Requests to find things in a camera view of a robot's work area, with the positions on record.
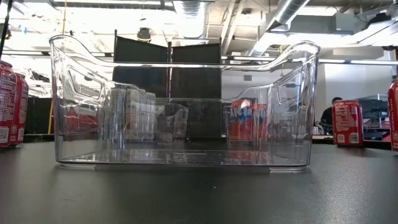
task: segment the table surface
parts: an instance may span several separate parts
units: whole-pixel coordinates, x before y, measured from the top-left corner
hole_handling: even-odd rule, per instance
[[[397,223],[398,154],[314,144],[303,172],[68,167],[0,151],[0,223]]]

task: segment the can label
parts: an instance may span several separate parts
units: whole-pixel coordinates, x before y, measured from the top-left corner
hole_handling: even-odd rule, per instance
[[[16,83],[17,77],[11,66],[0,62],[0,146],[3,147],[10,145]]]
[[[251,141],[252,104],[248,100],[232,103],[229,112],[229,137],[232,142]]]
[[[267,135],[267,105],[253,105],[253,141],[265,140]]]
[[[12,120],[10,144],[22,144],[24,141],[27,98],[29,87],[23,76],[17,75],[14,119]]]
[[[398,152],[398,82],[388,90],[388,109],[390,118],[391,149]]]
[[[362,146],[362,107],[355,100],[341,100],[333,105],[333,139],[336,145]]]

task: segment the ceiling duct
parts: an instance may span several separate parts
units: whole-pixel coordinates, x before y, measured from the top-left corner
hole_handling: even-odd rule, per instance
[[[64,7],[65,0],[51,0],[53,7]],[[148,9],[174,11],[170,1],[129,1],[129,0],[67,0],[67,7],[86,7],[100,9]]]
[[[248,56],[261,56],[269,47],[267,40],[269,39],[269,31],[273,28],[292,22],[297,15],[299,9],[304,7],[310,0],[280,0],[278,8],[272,12],[274,17],[267,21],[266,33],[254,44],[253,48],[249,50]]]
[[[174,8],[180,16],[180,33],[188,39],[202,38],[205,33],[208,2],[174,1]]]

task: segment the metal pole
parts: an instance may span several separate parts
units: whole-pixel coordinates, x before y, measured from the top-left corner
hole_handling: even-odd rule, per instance
[[[206,38],[209,36],[209,13],[207,13],[207,29],[206,29]]]
[[[172,58],[172,43],[167,43],[167,62],[173,62]],[[166,69],[166,98],[171,98],[171,90],[172,90],[172,68]]]
[[[236,24],[238,23],[238,19],[239,19],[241,13],[242,13],[242,10],[243,10],[243,7],[244,7],[244,3],[245,3],[245,1],[243,1],[243,0],[241,0],[239,2],[238,9],[236,10],[236,15],[235,15],[234,21],[232,22],[231,27],[229,28],[228,37],[226,39],[225,45],[223,46],[223,54],[226,54],[227,51],[228,51],[229,44],[231,43],[232,37],[233,37],[233,35],[235,33],[235,30],[236,30]]]
[[[2,50],[4,48],[4,41],[6,41],[8,22],[10,20],[11,7],[12,7],[12,0],[8,0],[7,15],[6,15],[6,20],[4,21],[4,27],[2,28],[1,41],[0,41],[0,59],[1,59],[1,55],[2,55]]]
[[[234,10],[234,6],[235,6],[235,1],[229,0],[229,5],[228,5],[228,9],[227,9],[228,13],[226,15],[224,25],[223,25],[223,30],[221,32],[221,44],[223,44],[226,32],[228,31],[229,23],[231,22],[232,13]]]

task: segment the fluorescent light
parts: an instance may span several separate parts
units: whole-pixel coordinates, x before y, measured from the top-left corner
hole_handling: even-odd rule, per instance
[[[242,57],[242,56],[235,56],[233,60],[255,60],[255,61],[264,61],[264,62],[271,62],[275,60],[273,57]]]
[[[330,6],[305,6],[298,10],[300,16],[333,16],[341,7]]]
[[[39,51],[23,51],[23,50],[5,50],[3,55],[43,55]]]
[[[91,53],[95,57],[104,57],[104,53],[99,53],[99,52],[93,52]]]
[[[55,2],[65,2],[64,0],[54,0]],[[121,1],[121,0],[68,0],[68,2],[78,3],[98,3],[98,4],[142,4],[160,5],[160,1]],[[173,6],[171,2],[165,2],[165,6]]]
[[[379,60],[351,60],[350,63],[359,65],[398,65],[398,61]]]
[[[345,63],[346,60],[342,59],[319,59],[320,63]]]

